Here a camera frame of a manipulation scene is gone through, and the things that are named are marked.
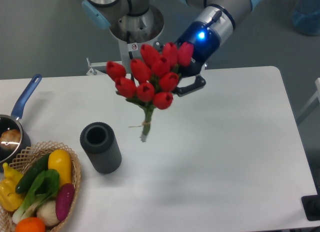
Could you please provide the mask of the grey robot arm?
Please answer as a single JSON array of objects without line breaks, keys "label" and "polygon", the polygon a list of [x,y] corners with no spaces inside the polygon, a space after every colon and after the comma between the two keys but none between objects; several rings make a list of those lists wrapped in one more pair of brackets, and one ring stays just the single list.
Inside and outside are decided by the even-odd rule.
[{"label": "grey robot arm", "polygon": [[[193,84],[177,87],[180,97],[203,88],[200,72],[208,58],[228,39],[236,27],[261,0],[179,0],[202,8],[200,15],[179,36],[175,44],[193,44],[191,64],[180,69],[183,78],[195,77]],[[158,38],[164,29],[164,17],[150,0],[84,0],[82,8],[99,28],[110,30],[117,39],[121,62],[126,69],[130,60],[140,57],[143,44],[162,51]]]}]

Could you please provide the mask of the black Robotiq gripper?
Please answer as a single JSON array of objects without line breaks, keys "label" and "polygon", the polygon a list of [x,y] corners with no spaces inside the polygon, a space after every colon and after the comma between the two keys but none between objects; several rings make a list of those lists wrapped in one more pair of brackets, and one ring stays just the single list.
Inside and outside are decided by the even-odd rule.
[{"label": "black Robotiq gripper", "polygon": [[[207,29],[205,24],[200,21],[193,22],[175,41],[178,47],[184,42],[193,45],[192,60],[188,66],[180,65],[178,72],[182,78],[195,76],[195,79],[192,84],[183,87],[177,86],[172,91],[172,93],[178,97],[186,96],[205,87],[207,82],[199,73],[207,59],[220,47],[218,35],[210,29]],[[162,51],[164,46],[160,41],[153,43],[153,47],[157,51]]]}]

